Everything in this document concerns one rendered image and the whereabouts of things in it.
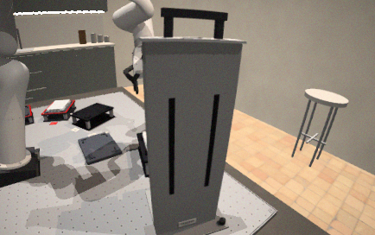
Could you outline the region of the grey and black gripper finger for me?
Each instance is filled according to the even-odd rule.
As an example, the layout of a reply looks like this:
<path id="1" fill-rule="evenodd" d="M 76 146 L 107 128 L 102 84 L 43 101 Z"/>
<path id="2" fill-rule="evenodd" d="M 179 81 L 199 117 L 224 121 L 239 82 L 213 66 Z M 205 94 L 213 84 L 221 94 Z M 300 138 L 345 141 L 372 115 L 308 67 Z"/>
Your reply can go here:
<path id="1" fill-rule="evenodd" d="M 140 76 L 140 74 L 137 74 L 135 73 L 135 75 L 132 77 L 129 72 L 133 70 L 133 64 L 127 68 L 125 68 L 123 70 L 123 73 L 124 75 L 127 77 L 128 80 L 130 80 L 132 83 L 133 83 L 133 87 L 134 87 L 134 92 L 136 92 L 136 94 L 138 94 L 138 83 L 137 83 L 137 79 L 138 77 Z"/>

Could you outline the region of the black cylindrical knob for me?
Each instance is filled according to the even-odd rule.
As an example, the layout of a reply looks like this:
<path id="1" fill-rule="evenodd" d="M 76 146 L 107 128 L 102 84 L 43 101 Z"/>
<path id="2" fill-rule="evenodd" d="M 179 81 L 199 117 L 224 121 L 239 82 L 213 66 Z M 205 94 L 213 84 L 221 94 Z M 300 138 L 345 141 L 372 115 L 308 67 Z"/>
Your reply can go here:
<path id="1" fill-rule="evenodd" d="M 220 225 L 224 225 L 225 223 L 226 223 L 226 219 L 223 218 L 223 217 L 221 217 L 221 218 L 219 219 L 219 224 L 220 224 Z"/>

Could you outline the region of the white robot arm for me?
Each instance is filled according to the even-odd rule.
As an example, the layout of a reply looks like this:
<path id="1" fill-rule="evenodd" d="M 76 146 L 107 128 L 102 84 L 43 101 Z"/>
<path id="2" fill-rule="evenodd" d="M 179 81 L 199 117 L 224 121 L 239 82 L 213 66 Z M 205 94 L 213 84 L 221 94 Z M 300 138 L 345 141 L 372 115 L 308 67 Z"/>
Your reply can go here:
<path id="1" fill-rule="evenodd" d="M 115 25 L 134 36 L 154 36 L 150 0 L 130 0 L 114 12 Z M 13 0 L 0 0 L 0 170 L 20 168 L 31 160 L 25 140 L 25 98 L 29 84 L 28 68 L 17 60 L 2 58 L 16 53 L 18 47 Z"/>

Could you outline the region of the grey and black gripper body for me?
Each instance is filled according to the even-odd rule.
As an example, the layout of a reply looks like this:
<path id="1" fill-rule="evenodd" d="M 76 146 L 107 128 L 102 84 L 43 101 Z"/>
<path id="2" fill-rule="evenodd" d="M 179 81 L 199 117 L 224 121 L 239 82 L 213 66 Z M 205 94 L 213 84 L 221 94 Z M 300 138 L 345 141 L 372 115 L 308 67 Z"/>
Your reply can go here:
<path id="1" fill-rule="evenodd" d="M 142 49 L 141 49 L 142 44 L 136 46 L 133 49 L 133 54 L 132 54 L 132 64 L 133 64 L 133 75 L 134 72 L 137 74 L 140 74 L 138 77 L 139 79 L 143 78 L 143 59 L 142 59 Z"/>

